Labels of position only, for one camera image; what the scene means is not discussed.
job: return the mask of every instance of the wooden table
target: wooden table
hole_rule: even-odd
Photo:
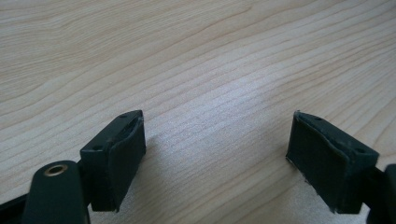
[[[0,203],[118,114],[148,153],[92,223],[364,223],[286,160],[293,111],[396,162],[396,1],[0,2]]]

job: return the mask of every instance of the black plastic part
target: black plastic part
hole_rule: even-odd
[[[111,121],[81,151],[81,170],[89,180],[93,211],[119,211],[120,204],[146,154],[141,110]]]
[[[333,212],[358,214],[379,154],[324,119],[294,113],[287,158]]]
[[[387,166],[385,170],[385,204],[391,223],[396,223],[396,164]]]
[[[90,223],[75,162],[56,161],[35,173],[22,223]]]
[[[27,195],[24,194],[16,199],[0,205],[0,223],[17,224],[21,223],[23,209]]]
[[[145,153],[142,111],[122,114],[80,151],[81,161],[38,170],[28,196],[0,205],[0,223],[89,223],[89,203],[118,211]]]

